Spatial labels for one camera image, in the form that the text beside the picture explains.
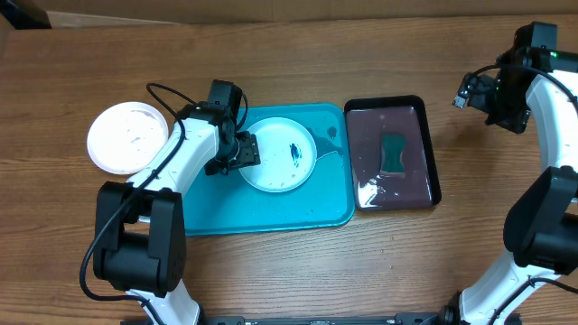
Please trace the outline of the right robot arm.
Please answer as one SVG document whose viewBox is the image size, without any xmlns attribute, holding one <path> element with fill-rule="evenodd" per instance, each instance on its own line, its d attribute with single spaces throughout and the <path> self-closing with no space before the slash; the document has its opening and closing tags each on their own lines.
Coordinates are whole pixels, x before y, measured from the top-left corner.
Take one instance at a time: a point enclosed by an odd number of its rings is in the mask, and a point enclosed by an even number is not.
<svg viewBox="0 0 578 325">
<path fill-rule="evenodd" d="M 515 309 L 577 267 L 577 74 L 540 72 L 525 94 L 536 120 L 542 174 L 510 209 L 504 251 L 428 324 L 518 324 Z"/>
</svg>

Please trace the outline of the light blue plate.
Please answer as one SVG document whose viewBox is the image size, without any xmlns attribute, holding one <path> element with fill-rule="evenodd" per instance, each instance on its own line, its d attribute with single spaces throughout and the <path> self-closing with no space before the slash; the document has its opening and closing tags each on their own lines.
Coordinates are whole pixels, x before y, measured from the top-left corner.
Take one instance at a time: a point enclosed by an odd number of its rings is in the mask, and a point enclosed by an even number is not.
<svg viewBox="0 0 578 325">
<path fill-rule="evenodd" d="M 301 124 L 284 117 L 269 117 L 248 128 L 256 137 L 261 163 L 240 170 L 254 188 L 265 192 L 286 192 L 304 184 L 317 160 L 311 133 Z"/>
</svg>

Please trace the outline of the green scrubbing sponge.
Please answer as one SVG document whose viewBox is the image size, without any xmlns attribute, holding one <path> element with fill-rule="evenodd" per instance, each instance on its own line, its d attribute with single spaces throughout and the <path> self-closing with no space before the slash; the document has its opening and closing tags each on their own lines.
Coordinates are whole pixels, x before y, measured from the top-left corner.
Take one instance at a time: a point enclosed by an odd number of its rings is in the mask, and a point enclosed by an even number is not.
<svg viewBox="0 0 578 325">
<path fill-rule="evenodd" d="M 402 156 L 406 139 L 402 135 L 382 135 L 381 138 L 381 171 L 385 173 L 404 173 Z"/>
</svg>

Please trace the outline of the white plate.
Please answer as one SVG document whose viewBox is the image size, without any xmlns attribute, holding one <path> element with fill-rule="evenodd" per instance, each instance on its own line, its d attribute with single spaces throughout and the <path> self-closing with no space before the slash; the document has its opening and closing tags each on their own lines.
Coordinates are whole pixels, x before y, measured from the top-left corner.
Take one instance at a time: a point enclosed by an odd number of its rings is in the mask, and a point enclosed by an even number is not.
<svg viewBox="0 0 578 325">
<path fill-rule="evenodd" d="M 141 171 L 166 143 L 163 115 L 143 102 L 123 102 L 103 111 L 87 136 L 89 157 L 98 168 L 113 174 Z"/>
</svg>

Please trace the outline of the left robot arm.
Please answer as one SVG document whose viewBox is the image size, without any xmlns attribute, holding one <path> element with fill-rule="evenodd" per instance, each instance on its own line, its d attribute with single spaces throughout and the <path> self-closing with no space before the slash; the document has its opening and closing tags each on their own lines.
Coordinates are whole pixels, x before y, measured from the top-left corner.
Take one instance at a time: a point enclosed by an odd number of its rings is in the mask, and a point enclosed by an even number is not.
<svg viewBox="0 0 578 325">
<path fill-rule="evenodd" d="M 136 301 L 152 324 L 196 324 L 200 305 L 182 275 L 186 263 L 183 196 L 200 172 L 257 165 L 256 138 L 240 127 L 237 104 L 200 102 L 175 115 L 171 136 L 139 173 L 98 192 L 95 237 L 82 262 Z"/>
</svg>

